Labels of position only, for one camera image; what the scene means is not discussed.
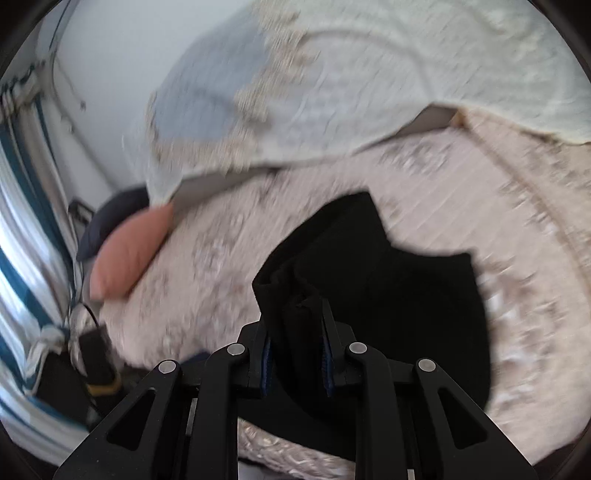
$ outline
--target striped curtain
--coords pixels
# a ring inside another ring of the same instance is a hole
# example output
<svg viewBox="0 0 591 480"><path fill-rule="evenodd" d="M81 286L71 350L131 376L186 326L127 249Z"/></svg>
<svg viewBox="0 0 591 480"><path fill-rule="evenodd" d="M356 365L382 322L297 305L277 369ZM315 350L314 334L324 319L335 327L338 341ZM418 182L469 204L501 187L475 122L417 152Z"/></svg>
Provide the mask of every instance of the striped curtain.
<svg viewBox="0 0 591 480"><path fill-rule="evenodd" d="M0 92L0 420L59 465L86 431L34 396L47 354L66 347L82 282L76 237L35 71Z"/></svg>

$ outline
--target bed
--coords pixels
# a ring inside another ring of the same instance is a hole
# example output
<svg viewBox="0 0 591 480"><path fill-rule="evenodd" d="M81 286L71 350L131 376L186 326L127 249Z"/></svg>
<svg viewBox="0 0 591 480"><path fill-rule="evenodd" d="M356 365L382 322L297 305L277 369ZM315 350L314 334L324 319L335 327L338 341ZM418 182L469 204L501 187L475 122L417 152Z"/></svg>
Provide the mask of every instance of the bed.
<svg viewBox="0 0 591 480"><path fill-rule="evenodd" d="M575 128L580 135L569 137L570 127L547 131L468 103L456 102L460 115L444 131L391 139L404 125L399 121L341 150L316 148L298 169L261 173L181 211L130 297L102 307L100 321L118 354L149 369L235 341L244 324L258 320L250 282L273 247L323 203L368 187L396 241L421 251L476 252L495 374L487 413L532 463L576 440L591 417L591 150L564 141L584 143L587 133ZM154 203L167 201L183 179L228 168L163 166L162 155L178 160L180 151L155 146L142 128L143 111L138 119L126 135L126 153ZM298 151L285 154L285 144L271 143L259 162L243 167L293 167L285 159ZM337 168L314 165L328 157ZM244 422L239 451L300 478L353 475L349 462Z"/></svg>

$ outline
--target black fabric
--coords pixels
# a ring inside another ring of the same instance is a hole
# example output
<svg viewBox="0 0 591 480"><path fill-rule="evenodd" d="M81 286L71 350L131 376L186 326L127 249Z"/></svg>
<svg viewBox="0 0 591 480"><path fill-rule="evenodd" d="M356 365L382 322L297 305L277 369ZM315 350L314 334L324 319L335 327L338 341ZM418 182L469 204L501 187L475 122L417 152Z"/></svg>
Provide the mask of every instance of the black fabric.
<svg viewBox="0 0 591 480"><path fill-rule="evenodd" d="M393 247L367 192L341 197L299 226L269 256L253 289L271 337L274 373L293 402L272 395L259 406L241 403L239 413L270 433L346 458L355 450L336 441L353 441L353 406L327 398L319 368L321 298L358 341L398 361L432 358L480 407L486 404L488 332L470 255L424 256ZM288 404L294 416L304 413L312 423L291 422ZM329 432L312 434L314 422Z"/></svg>
<svg viewBox="0 0 591 480"><path fill-rule="evenodd" d="M82 425L86 424L92 408L86 387L67 353L48 353L35 396Z"/></svg>
<svg viewBox="0 0 591 480"><path fill-rule="evenodd" d="M95 213L89 226L84 231L76 254L78 262L96 256L113 230L125 219L149 205L150 199L145 186L120 192L111 198Z"/></svg>

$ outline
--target white fabric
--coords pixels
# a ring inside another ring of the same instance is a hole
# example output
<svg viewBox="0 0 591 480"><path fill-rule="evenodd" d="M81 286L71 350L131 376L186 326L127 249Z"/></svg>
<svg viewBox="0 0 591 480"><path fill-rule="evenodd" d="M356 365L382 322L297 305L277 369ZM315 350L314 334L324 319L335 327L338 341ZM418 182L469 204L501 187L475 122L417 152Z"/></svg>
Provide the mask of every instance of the white fabric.
<svg viewBox="0 0 591 480"><path fill-rule="evenodd" d="M22 148L27 150L54 213L59 234L73 257L76 253L73 225L67 214L59 173L43 133L40 112L32 102L37 93L35 75L13 90L19 115L11 118L11 141L16 147L14 129L18 128L24 143ZM49 240L12 171L4 148L0 148L0 248L30 292L27 299L22 300L9 279L0 272L0 340L8 349L8 352L0 351L0 420L17 445L42 460L59 465L87 432L44 407L33 395L48 353L61 353L66 341L73 294L67 267L73 267L76 289L82 283L82 275L78 265L64 263L62 254ZM47 314L47 324L36 318L24 303L32 297ZM9 365L18 369L24 384L13 376Z"/></svg>
<svg viewBox="0 0 591 480"><path fill-rule="evenodd" d="M126 151L154 203L167 201L182 176L360 151L431 103L480 107L527 130L591 141L591 85L560 34L525 0L255 5L273 61L237 92L238 130L206 142L180 127L171 138L167 128L164 138L150 111L158 102L148 106L151 153L137 122L130 130ZM214 34L223 38L223 27ZM186 78L193 61L183 57L171 75ZM189 95L215 97L206 75L195 74L195 84L185 85Z"/></svg>

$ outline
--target beige bedspread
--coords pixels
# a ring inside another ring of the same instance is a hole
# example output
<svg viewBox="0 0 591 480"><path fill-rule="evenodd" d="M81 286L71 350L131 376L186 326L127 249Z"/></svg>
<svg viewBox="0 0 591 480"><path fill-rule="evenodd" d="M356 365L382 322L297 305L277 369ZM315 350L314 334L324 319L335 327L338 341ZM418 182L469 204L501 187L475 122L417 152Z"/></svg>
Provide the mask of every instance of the beige bedspread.
<svg viewBox="0 0 591 480"><path fill-rule="evenodd" d="M475 113L465 124L266 174L189 211L129 299L104 305L118 353L152 368L236 341L258 320L251 281L272 249L324 203L366 188L396 243L473 252L492 341L489 416L532 463L572 441L591 416L591 150ZM352 463L245 422L239 450L300 478L353 478Z"/></svg>

